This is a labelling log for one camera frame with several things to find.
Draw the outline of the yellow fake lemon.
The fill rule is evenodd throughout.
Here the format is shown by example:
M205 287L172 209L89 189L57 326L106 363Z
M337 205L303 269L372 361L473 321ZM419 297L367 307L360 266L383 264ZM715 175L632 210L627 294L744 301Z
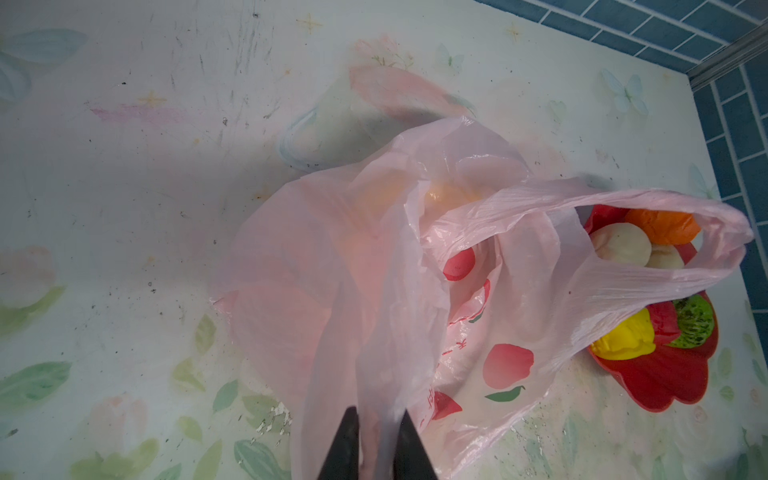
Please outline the yellow fake lemon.
M656 349L650 312L643 309L590 345L598 358L610 361L632 360Z

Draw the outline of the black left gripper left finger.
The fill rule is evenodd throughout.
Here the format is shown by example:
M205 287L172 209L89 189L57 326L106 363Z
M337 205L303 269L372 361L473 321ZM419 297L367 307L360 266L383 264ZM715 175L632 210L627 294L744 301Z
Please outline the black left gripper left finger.
M318 474L318 480L358 480L360 422L355 406L344 412L333 438L326 459Z

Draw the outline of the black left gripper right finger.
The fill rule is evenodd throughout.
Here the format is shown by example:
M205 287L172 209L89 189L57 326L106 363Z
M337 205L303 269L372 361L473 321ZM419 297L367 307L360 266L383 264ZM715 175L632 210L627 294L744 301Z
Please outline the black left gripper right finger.
M398 431L393 459L393 479L438 479L408 411L404 412Z

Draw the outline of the red fake strawberry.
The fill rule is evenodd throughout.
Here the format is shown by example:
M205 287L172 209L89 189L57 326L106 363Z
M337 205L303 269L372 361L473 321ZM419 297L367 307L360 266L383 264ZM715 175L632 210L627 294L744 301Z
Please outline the red fake strawberry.
M655 345L670 344L680 337L678 315L672 301L651 304L646 309L653 328Z

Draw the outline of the orange fake tangerine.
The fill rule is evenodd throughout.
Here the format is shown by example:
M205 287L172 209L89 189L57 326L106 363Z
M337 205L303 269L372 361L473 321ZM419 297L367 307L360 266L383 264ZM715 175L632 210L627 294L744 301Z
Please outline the orange fake tangerine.
M657 245L687 244L701 232L694 215L685 212L632 209L625 221L640 228Z

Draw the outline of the green fake fruit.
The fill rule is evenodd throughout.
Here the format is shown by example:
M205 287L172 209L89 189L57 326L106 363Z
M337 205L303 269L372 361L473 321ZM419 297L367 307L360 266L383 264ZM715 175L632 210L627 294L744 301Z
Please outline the green fake fruit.
M714 310L703 295L697 294L673 301L680 336L670 347L693 349L702 346L712 335L715 326Z

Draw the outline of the pink plastic bag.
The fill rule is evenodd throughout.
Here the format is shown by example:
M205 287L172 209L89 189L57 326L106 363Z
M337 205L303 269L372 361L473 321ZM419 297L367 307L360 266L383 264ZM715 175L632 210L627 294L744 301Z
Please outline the pink plastic bag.
M598 205L690 214L702 246L679 269L603 259L578 215ZM575 354L729 276L752 237L716 201L538 178L502 137L451 118L284 185L236 234L211 296L292 415L294 478L319 476L350 408L363 478L392 476L404 418L449 478Z

